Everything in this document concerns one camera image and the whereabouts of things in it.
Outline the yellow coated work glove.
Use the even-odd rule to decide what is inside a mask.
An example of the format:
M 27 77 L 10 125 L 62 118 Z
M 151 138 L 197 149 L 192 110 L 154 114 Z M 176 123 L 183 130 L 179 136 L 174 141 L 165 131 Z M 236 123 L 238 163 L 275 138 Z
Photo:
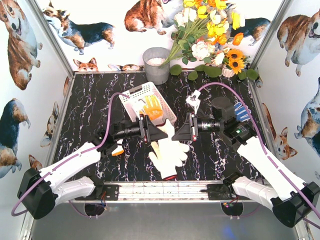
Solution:
M 140 114 L 148 115 L 150 120 L 156 120 L 164 115 L 162 105 L 156 95 L 147 95 L 144 97 L 145 104 L 139 111 Z

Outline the white plastic storage basket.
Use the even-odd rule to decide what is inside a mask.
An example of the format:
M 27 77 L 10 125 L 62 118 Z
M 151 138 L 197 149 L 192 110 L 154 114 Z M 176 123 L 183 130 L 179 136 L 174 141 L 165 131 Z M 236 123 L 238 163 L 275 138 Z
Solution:
M 145 104 L 143 99 L 145 96 L 149 95 L 155 95 L 160 100 L 160 104 L 163 109 L 163 116 L 161 118 L 168 119 L 171 124 L 174 124 L 177 120 L 176 115 L 152 82 L 147 82 L 127 90 L 120 96 L 121 103 L 124 106 L 129 118 L 134 122 L 136 118 L 142 114 L 140 113 L 140 110 Z

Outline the cream knit glove pair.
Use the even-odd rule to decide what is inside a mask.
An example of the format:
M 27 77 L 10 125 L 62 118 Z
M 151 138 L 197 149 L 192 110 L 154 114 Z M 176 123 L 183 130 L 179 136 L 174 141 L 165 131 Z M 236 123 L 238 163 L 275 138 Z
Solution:
M 187 153 L 190 147 L 187 144 L 180 143 L 177 140 L 172 140 L 175 134 L 175 128 L 171 122 L 166 119 L 163 125 L 157 127 L 168 135 L 167 138 L 163 138 L 157 141 L 151 142 L 153 152 L 149 153 L 149 158 L 153 164 L 157 167 L 169 166 L 182 167 L 187 160 Z

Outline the cream glove red cuff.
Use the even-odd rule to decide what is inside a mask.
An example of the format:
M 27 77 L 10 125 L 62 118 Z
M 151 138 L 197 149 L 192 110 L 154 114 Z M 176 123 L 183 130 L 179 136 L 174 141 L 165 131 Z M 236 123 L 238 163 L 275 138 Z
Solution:
M 172 157 L 162 156 L 160 153 L 155 152 L 150 152 L 148 157 L 160 172 L 163 181 L 174 181 L 177 179 L 176 162 Z

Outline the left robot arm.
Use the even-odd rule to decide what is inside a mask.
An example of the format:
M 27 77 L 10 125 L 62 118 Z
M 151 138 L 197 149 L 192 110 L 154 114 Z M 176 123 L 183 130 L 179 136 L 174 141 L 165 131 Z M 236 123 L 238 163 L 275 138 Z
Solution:
M 148 115 L 140 115 L 135 122 L 123 120 L 109 124 L 69 156 L 40 170 L 27 170 L 17 193 L 19 202 L 35 220 L 39 220 L 61 203 L 77 198 L 96 198 L 103 190 L 97 179 L 93 176 L 70 178 L 116 152 L 124 139 L 139 138 L 144 143 L 151 143 L 167 137 Z

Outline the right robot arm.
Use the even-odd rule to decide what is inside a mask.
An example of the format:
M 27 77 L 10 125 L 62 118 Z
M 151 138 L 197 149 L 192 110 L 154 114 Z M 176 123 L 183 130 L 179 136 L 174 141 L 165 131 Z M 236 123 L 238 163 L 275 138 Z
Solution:
M 320 187 L 315 182 L 306 183 L 286 168 L 261 143 L 248 123 L 238 121 L 236 108 L 227 97 L 216 97 L 211 104 L 212 118 L 187 113 L 172 140 L 196 141 L 201 132 L 218 133 L 225 144 L 250 162 L 268 182 L 264 185 L 235 172 L 226 177 L 223 184 L 233 194 L 270 209 L 286 227 L 294 227 L 315 210 Z

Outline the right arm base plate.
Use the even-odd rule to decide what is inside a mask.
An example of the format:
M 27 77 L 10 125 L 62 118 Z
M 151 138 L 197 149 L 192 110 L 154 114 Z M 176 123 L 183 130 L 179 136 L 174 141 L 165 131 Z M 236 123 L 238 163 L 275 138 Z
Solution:
M 207 184 L 204 189 L 200 190 L 201 193 L 206 193 L 209 200 L 249 200 L 249 198 L 236 195 L 230 187 L 224 184 Z

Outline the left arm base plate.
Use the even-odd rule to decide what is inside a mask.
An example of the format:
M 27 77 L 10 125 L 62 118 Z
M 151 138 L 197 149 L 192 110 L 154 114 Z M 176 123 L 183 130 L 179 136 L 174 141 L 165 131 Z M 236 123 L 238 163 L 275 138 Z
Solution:
M 104 184 L 96 186 L 89 196 L 75 198 L 76 201 L 117 201 L 119 197 L 118 184 Z

